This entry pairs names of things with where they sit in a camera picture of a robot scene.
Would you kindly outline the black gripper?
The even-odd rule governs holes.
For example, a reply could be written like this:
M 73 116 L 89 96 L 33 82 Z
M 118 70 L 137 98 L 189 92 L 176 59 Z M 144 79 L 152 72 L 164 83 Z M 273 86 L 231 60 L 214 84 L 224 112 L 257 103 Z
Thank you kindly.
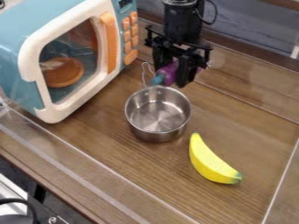
M 177 65 L 174 84 L 184 88 L 205 69 L 212 47 L 201 37 L 205 2 L 210 0 L 162 0 L 162 27 L 145 27 L 144 44 L 152 48 L 153 69 Z

